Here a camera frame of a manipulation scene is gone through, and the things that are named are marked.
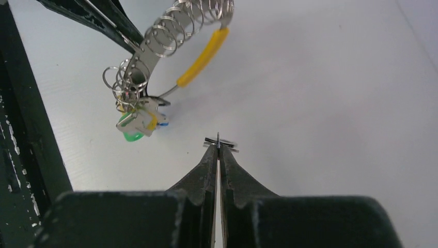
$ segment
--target chipped black paint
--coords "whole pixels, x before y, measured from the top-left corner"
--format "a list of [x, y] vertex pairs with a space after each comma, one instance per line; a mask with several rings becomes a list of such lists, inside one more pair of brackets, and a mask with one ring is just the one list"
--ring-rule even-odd
[[71, 185], [8, 4], [0, 30], [0, 247], [28, 247]]

